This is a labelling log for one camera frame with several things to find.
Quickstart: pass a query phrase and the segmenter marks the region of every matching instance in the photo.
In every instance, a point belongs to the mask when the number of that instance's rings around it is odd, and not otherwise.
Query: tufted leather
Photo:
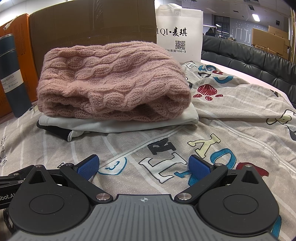
[[[283,91],[296,108],[296,65],[263,50],[212,36],[204,36],[202,59],[262,80]]]

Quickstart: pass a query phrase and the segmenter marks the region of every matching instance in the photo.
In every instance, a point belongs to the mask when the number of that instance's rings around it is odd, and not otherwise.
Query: paw print
[[[198,87],[197,92],[199,92],[200,94],[194,95],[194,98],[200,98],[202,97],[202,95],[206,95],[205,99],[208,101],[213,100],[211,96],[217,94],[217,90],[209,84],[201,85],[200,87]],[[218,94],[215,95],[215,97],[223,97],[223,95]]]

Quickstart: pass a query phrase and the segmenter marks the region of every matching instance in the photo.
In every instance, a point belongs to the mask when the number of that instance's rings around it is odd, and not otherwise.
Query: triangular cutout
[[[41,171],[36,171],[32,179],[30,180],[29,184],[35,184],[35,183],[43,183],[45,182],[45,178],[42,175]]]
[[[244,182],[244,183],[254,183],[254,184],[259,183],[252,171],[246,171],[244,177],[242,178],[242,182]]]

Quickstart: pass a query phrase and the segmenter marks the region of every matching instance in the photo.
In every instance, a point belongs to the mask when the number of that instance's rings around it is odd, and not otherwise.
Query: cable knit pattern
[[[154,43],[55,48],[44,57],[37,88],[48,116],[163,121],[189,106],[181,65]]]

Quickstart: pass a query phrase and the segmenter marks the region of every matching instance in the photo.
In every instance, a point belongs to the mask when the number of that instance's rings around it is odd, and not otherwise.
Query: gray gripper base
[[[211,229],[191,205],[170,195],[119,195],[97,205],[79,226],[59,234],[38,236],[18,231],[9,241],[275,241],[268,233],[231,237]]]

